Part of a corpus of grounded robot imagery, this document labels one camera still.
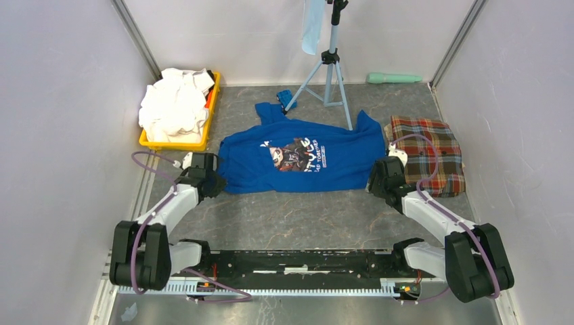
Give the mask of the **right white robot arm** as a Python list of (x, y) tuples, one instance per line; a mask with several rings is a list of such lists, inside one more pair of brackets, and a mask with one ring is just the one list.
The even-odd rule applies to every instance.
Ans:
[(498, 229), (490, 223), (479, 225), (458, 216), (428, 192), (406, 182), (403, 163), (396, 156), (375, 161), (366, 191), (384, 199), (441, 242), (436, 247), (421, 238), (411, 238), (394, 244), (391, 268), (397, 275), (426, 272), (446, 281), (463, 303), (496, 298), (514, 287), (514, 273)]

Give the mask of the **blue printed t-shirt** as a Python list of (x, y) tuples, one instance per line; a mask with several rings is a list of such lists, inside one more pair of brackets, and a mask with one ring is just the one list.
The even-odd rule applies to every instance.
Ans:
[(289, 119), (269, 102), (255, 111), (260, 125), (220, 143), (218, 173), (229, 193), (360, 190), (386, 155), (380, 123), (364, 111), (353, 130)]

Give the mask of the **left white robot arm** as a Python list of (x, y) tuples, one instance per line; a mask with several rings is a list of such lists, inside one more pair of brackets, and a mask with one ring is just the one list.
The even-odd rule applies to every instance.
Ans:
[(162, 290), (170, 277), (185, 269), (197, 276), (213, 266), (211, 249), (204, 240), (169, 242), (175, 226), (207, 198), (217, 197), (226, 186), (218, 172), (220, 159), (209, 152), (190, 152), (171, 164), (181, 169), (167, 194), (133, 221), (121, 221), (115, 229), (109, 280), (129, 286), (137, 294)]

